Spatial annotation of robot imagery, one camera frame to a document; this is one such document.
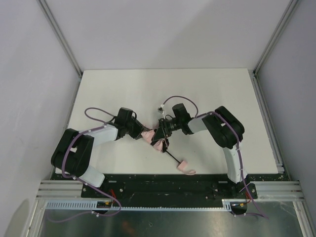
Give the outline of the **pink and black folding umbrella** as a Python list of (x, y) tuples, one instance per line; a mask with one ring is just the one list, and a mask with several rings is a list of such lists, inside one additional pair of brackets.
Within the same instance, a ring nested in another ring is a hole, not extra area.
[(153, 140), (156, 131), (157, 131), (156, 129), (148, 129), (145, 127), (143, 131), (140, 133), (140, 135), (155, 150), (161, 153), (167, 153), (171, 158), (173, 158), (177, 162), (177, 170), (179, 170), (182, 174), (185, 174), (188, 176), (195, 175), (196, 171), (194, 169), (190, 169), (190, 170), (186, 169), (188, 163), (185, 160), (180, 161), (167, 150), (169, 146), (169, 140), (167, 138), (158, 139), (157, 141)]

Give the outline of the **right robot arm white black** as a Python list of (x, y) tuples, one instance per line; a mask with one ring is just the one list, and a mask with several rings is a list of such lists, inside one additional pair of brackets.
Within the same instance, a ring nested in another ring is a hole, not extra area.
[(223, 148), (228, 178), (236, 184), (245, 181), (247, 173), (240, 151), (245, 129), (236, 117), (224, 106), (196, 117), (191, 117), (182, 103), (173, 106), (172, 110), (175, 117), (161, 118), (158, 128), (145, 135), (145, 139), (162, 151), (167, 148), (167, 138), (173, 131), (181, 130), (185, 135), (192, 135), (207, 130), (215, 143)]

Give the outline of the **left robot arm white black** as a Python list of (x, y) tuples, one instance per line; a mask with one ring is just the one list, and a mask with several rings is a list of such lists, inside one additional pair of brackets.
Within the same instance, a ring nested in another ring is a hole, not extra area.
[(110, 121), (91, 119), (102, 125), (85, 131), (66, 129), (51, 157), (51, 164), (62, 171), (63, 177), (79, 179), (99, 188), (105, 175), (90, 165), (93, 148), (125, 135), (138, 140), (142, 138), (141, 133), (149, 129), (138, 121), (134, 111), (127, 108), (120, 108)]

